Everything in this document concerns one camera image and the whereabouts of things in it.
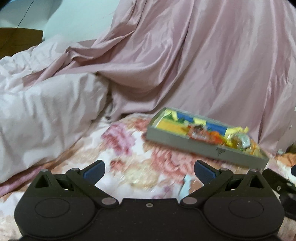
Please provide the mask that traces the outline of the floral bed sheet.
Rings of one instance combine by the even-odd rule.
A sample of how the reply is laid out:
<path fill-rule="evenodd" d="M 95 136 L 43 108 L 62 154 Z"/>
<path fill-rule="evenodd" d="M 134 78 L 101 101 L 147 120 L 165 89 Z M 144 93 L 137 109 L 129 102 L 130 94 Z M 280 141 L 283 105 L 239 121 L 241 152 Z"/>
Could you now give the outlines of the floral bed sheet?
<path fill-rule="evenodd" d="M 184 177 L 194 174 L 199 156 L 165 147 L 145 139 L 150 119 L 132 114 L 109 123 L 95 121 L 89 131 L 56 160 L 15 175 L 1 185 L 1 240 L 17 240 L 21 234 L 14 221 L 15 207 L 41 169 L 62 174 L 71 168 L 83 169 L 96 160 L 106 166 L 97 187 L 123 198 L 177 198 Z"/>

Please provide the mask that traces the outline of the grey snack tray box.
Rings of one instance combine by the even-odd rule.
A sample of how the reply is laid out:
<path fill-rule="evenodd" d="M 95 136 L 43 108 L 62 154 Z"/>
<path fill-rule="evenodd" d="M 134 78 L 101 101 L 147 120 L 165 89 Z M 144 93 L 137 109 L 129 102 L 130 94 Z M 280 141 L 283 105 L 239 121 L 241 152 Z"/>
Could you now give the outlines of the grey snack tray box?
<path fill-rule="evenodd" d="M 176 108 L 161 109 L 149 122 L 146 138 L 178 150 L 263 170 L 269 158 L 248 135 L 248 128 L 230 126 Z"/>

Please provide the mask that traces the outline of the pale pink quilt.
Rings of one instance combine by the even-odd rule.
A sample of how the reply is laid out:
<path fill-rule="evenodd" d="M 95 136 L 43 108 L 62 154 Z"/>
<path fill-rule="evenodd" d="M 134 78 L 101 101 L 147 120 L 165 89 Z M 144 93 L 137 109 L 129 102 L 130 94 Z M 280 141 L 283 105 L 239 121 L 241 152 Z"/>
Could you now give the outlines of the pale pink quilt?
<path fill-rule="evenodd" d="M 106 105 L 108 82 L 91 72 L 50 75 L 62 54 L 88 45 L 56 36 L 1 59 L 1 182 L 56 159 Z"/>

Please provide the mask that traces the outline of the pink satin blanket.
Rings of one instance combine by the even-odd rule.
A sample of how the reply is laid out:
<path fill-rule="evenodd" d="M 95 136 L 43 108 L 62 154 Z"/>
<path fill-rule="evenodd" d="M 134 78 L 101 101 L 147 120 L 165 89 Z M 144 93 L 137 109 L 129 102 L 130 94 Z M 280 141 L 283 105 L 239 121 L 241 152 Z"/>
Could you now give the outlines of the pink satin blanket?
<path fill-rule="evenodd" d="M 111 118 L 174 107 L 247 126 L 276 151 L 295 109 L 295 7 L 289 1 L 120 1 L 109 32 L 28 76 L 110 80 Z"/>

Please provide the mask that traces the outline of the red orange snack packet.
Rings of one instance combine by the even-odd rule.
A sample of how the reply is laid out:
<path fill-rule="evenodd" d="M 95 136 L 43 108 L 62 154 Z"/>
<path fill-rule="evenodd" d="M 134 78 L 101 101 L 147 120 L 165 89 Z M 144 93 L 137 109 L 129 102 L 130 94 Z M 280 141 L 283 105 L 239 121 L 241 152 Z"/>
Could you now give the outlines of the red orange snack packet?
<path fill-rule="evenodd" d="M 217 131 L 208 131 L 204 126 L 190 126 L 187 133 L 189 138 L 213 145 L 225 145 L 226 139 Z"/>

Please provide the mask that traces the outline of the brown wooden furniture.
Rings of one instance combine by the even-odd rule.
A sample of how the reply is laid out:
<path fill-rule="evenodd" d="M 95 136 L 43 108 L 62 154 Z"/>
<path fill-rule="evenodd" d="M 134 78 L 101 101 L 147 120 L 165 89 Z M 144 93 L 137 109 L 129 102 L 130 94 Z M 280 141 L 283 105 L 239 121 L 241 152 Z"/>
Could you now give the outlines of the brown wooden furniture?
<path fill-rule="evenodd" d="M 43 40 L 43 31 L 26 28 L 1 28 L 0 30 L 0 58 L 39 45 Z"/>

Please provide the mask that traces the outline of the sausage in blue packet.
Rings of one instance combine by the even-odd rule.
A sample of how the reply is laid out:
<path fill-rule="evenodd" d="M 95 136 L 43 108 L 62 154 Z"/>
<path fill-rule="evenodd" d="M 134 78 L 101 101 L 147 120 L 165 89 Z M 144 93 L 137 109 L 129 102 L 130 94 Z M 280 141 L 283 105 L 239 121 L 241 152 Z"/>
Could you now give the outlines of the sausage in blue packet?
<path fill-rule="evenodd" d="M 187 174 L 184 179 L 184 183 L 179 192 L 179 198 L 182 199 L 189 194 L 195 192 L 204 186 L 204 184 L 195 176 Z"/>

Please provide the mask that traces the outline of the yellow green snack packet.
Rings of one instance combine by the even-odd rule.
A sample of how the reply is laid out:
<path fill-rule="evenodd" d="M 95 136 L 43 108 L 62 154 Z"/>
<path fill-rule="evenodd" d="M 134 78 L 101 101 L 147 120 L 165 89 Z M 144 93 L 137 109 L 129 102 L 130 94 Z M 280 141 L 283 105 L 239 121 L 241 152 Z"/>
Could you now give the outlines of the yellow green snack packet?
<path fill-rule="evenodd" d="M 240 126 L 227 128 L 224 137 L 227 138 L 227 144 L 236 149 L 247 148 L 250 146 L 249 128 Z"/>

